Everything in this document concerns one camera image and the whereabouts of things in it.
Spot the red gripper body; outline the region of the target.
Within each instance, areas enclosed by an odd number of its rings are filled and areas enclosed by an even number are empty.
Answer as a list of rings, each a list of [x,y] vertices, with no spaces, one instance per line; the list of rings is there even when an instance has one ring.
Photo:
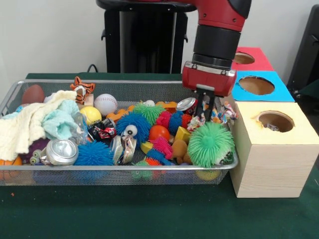
[[[216,96],[230,95],[236,81],[235,70],[222,70],[186,61],[182,71],[182,86],[190,90],[203,89]]]

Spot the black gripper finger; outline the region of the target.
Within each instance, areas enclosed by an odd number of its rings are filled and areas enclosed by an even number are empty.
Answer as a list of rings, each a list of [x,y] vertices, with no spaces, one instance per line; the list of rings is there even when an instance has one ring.
[[[215,94],[214,92],[208,92],[207,95],[209,96],[209,103],[208,103],[208,108],[205,110],[205,119],[206,119],[206,122],[209,122],[211,121],[211,116],[214,109]]]
[[[198,101],[197,101],[197,105],[195,108],[194,116],[201,117],[201,115],[204,113],[205,91],[204,91],[204,89],[197,89],[196,92],[198,94]]]

